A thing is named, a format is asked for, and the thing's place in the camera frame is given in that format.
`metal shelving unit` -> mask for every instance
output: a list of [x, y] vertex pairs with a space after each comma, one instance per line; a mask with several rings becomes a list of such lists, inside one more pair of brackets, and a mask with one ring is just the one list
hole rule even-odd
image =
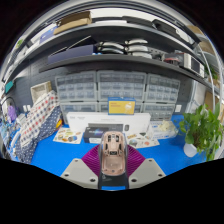
[[[13, 61], [16, 59], [16, 56], [19, 53], [19, 50], [21, 50], [22, 47], [27, 45], [29, 42], [29, 39], [31, 39], [31, 37], [34, 36], [35, 33], [43, 29], [46, 25], [49, 25], [50, 23], [70, 13], [80, 12], [83, 10], [89, 10], [91, 8], [97, 8], [97, 7], [103, 8], [105, 6], [106, 7], [116, 6], [121, 8], [127, 7], [130, 9], [136, 9], [136, 10], [152, 13], [153, 15], [159, 15], [161, 18], [181, 28], [188, 35], [195, 36], [195, 34], [193, 34], [192, 31], [187, 29], [184, 26], [184, 24], [178, 21], [174, 16], [149, 6], [147, 1], [145, 0], [140, 0], [139, 2], [134, 2], [134, 1], [120, 1], [120, 2], [105, 1], [104, 2], [104, 1], [88, 1], [88, 0], [84, 0], [83, 2], [77, 1], [77, 4], [74, 4], [73, 7], [70, 7], [70, 8], [68, 7], [67, 9], [62, 10], [61, 12], [55, 13], [55, 15], [52, 16], [52, 18], [50, 17], [44, 18], [42, 22], [38, 20], [39, 24], [36, 25], [35, 28], [33, 27], [32, 32], [30, 32], [27, 35], [27, 38], [25, 39], [24, 43], [13, 54], [12, 62], [10, 62], [6, 66], [6, 70], [4, 71], [3, 77], [1, 77], [1, 79], [4, 79], [4, 76], [7, 74], [7, 69], [13, 64]], [[86, 26], [70, 29], [61, 34], [53, 36], [47, 41], [39, 44], [38, 47], [36, 47], [32, 51], [30, 51], [28, 54], [26, 54], [22, 58], [20, 63], [17, 64], [12, 69], [10, 76], [7, 78], [7, 80], [5, 80], [5, 84], [11, 81], [12, 79], [16, 78], [16, 76], [18, 75], [18, 72], [26, 64], [29, 64], [30, 60], [34, 59], [39, 54], [46, 51], [49, 52], [51, 51], [53, 47], [57, 45], [58, 46], [60, 45], [61, 47], [63, 47], [62, 45], [64, 45], [64, 47], [69, 47], [71, 45], [70, 44], [71, 42], [75, 43], [78, 40], [89, 35], [92, 35], [94, 39], [96, 39], [97, 41], [112, 39], [113, 41], [118, 41], [118, 42], [128, 40], [130, 37], [131, 38], [141, 37], [146, 39], [150, 43], [151, 47], [154, 47], [161, 51], [173, 52], [174, 50], [179, 50], [179, 51], [189, 53], [193, 57], [198, 59], [199, 61], [202, 61], [201, 57], [197, 55], [197, 52], [195, 49], [191, 49], [190, 47], [188, 47], [187, 45], [185, 45], [183, 42], [179, 41], [178, 39], [166, 33], [163, 33], [159, 30], [153, 29], [151, 27], [143, 26], [143, 25], [138, 25], [138, 24], [130, 24], [130, 23], [122, 24], [122, 23], [116, 23], [116, 22], [109, 24], [106, 22], [100, 22], [100, 23], [92, 23]], [[202, 41], [204, 40], [209, 41], [203, 35], [196, 35], [196, 36]], [[82, 72], [82, 71], [88, 71], [88, 70], [110, 70], [110, 69], [111, 70], [126, 70], [126, 71], [134, 70], [138, 72], [147, 72], [147, 73], [151, 72], [151, 73], [159, 74], [164, 77], [169, 77], [169, 74], [172, 73], [175, 75], [185, 76], [187, 78], [190, 78], [192, 80], [195, 80], [203, 84], [209, 90], [212, 89], [211, 83], [205, 81], [201, 77], [198, 77], [195, 74], [188, 72], [182, 68], [179, 68], [171, 64], [167, 64], [162, 61], [154, 60], [154, 59], [128, 56], [128, 55], [91, 55], [91, 56], [85, 56], [85, 57], [72, 58], [72, 59], [63, 60], [54, 64], [46, 65], [39, 70], [39, 73], [44, 73], [44, 72], [47, 72], [56, 68], [60, 68], [60, 67], [75, 67], [76, 72], [79, 72], [79, 71]], [[214, 90], [215, 90], [215, 94], [217, 95], [220, 94], [220, 90], [217, 87], [214, 86]]]
[[[141, 36], [142, 38], [146, 39], [150, 43], [150, 45], [152, 45], [152, 47], [154, 46], [155, 48], [161, 49], [162, 51], [165, 52], [172, 52], [174, 50], [184, 51], [186, 53], [191, 54], [198, 60], [201, 60], [195, 54], [194, 50], [189, 48], [187, 45], [185, 45], [178, 39], [166, 33], [163, 33], [159, 30], [138, 24], [130, 24], [130, 23], [121, 24], [116, 22], [114, 22], [113, 24], [108, 24], [105, 22], [101, 22], [76, 27], [49, 38], [45, 42], [41, 43], [38, 47], [30, 51], [27, 55], [25, 55], [23, 59], [20, 61], [20, 63], [13, 68], [10, 77], [8, 77], [8, 79], [5, 81], [8, 82], [12, 78], [14, 78], [21, 65], [24, 65], [24, 63], [28, 62], [28, 60], [34, 58], [36, 55], [42, 53], [43, 51], [46, 51], [47, 49], [50, 49], [51, 47], [61, 44], [63, 42], [65, 43], [65, 46], [66, 42], [71, 40], [73, 41], [73, 43], [75, 43], [81, 38], [84, 38], [92, 34], [94, 34], [93, 37], [97, 41], [105, 39], [113, 39], [114, 41], [121, 41], [121, 42], [122, 41], [124, 42], [130, 37], [138, 38], [139, 36]], [[7, 70], [5, 70], [2, 79], [4, 79], [6, 73]]]
[[[63, 66], [74, 66], [74, 65], [77, 66], [77, 69], [80, 69], [80, 71], [81, 70], [83, 71], [85, 69], [88, 70], [88, 67], [93, 68], [94, 65], [97, 68], [96, 70], [103, 70], [103, 69], [116, 70], [121, 69], [121, 66], [118, 62], [122, 63], [123, 70], [152, 72], [155, 74], [161, 74], [165, 76], [167, 76], [168, 72], [173, 72], [194, 79], [211, 89], [211, 83], [206, 82], [203, 78], [198, 77], [195, 74], [188, 72], [182, 68], [179, 68], [177, 66], [162, 61], [130, 55], [108, 54], [108, 55], [90, 55], [85, 57], [77, 57], [47, 65], [41, 68], [39, 72], [41, 73]], [[215, 92], [219, 94], [219, 89], [215, 88]]]

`storage drawer unit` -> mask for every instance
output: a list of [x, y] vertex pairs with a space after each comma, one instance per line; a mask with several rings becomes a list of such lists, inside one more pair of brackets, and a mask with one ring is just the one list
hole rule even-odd
[[101, 70], [97, 72], [97, 82], [126, 82], [146, 84], [146, 73]]
[[151, 115], [151, 121], [169, 121], [175, 110], [175, 104], [144, 103], [143, 113]]
[[96, 72], [81, 72], [55, 78], [58, 97], [65, 101], [97, 101]]
[[148, 75], [145, 102], [176, 103], [180, 81], [160, 75]]
[[60, 103], [61, 111], [65, 124], [68, 124], [67, 113], [68, 112], [97, 112], [98, 104], [97, 102], [80, 102], [80, 103]]
[[101, 70], [97, 72], [98, 100], [108, 97], [134, 97], [143, 102], [146, 73]]

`blue mat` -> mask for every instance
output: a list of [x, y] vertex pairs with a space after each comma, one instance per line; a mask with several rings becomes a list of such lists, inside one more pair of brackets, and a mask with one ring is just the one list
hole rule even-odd
[[[178, 128], [182, 115], [174, 115], [172, 121]], [[40, 141], [36, 147], [31, 165], [37, 166], [54, 175], [60, 176], [74, 158], [81, 159], [91, 148], [97, 144], [85, 143], [66, 144], [54, 142], [52, 136]], [[145, 158], [153, 158], [166, 175], [172, 174], [187, 166], [205, 162], [204, 154], [196, 154], [189, 158], [185, 155], [183, 147], [184, 136], [177, 135], [172, 139], [159, 140], [160, 145], [138, 149]]]

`fabric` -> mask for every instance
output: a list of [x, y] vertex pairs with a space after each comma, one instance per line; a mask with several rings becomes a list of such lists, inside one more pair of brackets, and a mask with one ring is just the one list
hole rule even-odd
[[56, 130], [56, 125], [61, 119], [61, 109], [60, 106], [54, 108], [51, 115], [47, 120], [42, 124], [39, 130], [39, 134], [36, 138], [32, 139], [29, 144], [24, 147], [21, 147], [20, 139], [16, 143], [16, 156], [19, 161], [22, 163], [30, 164], [35, 152], [36, 146], [39, 141], [49, 137]]
[[13, 106], [8, 107], [8, 116], [10, 117], [11, 122], [14, 121], [17, 118], [16, 110]]
[[38, 98], [27, 115], [25, 124], [21, 127], [20, 145], [22, 148], [29, 146], [32, 139], [37, 138], [42, 124], [57, 106], [59, 106], [59, 101], [54, 90]]

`green plant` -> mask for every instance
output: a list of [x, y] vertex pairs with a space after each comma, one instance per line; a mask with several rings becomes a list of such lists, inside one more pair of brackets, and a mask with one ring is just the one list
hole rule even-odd
[[195, 113], [184, 113], [184, 120], [179, 125], [181, 132], [186, 134], [185, 142], [193, 144], [199, 153], [205, 151], [206, 161], [211, 161], [220, 147], [224, 128], [218, 120], [220, 103], [216, 104], [214, 114], [207, 107], [204, 104]]
[[[208, 65], [208, 66], [210, 68], [212, 78], [215, 79], [215, 80], [217, 80], [218, 79], [218, 75], [216, 74], [215, 69], [211, 65]], [[205, 73], [209, 76], [209, 71], [208, 71], [207, 65], [205, 65], [204, 68], [205, 68]]]

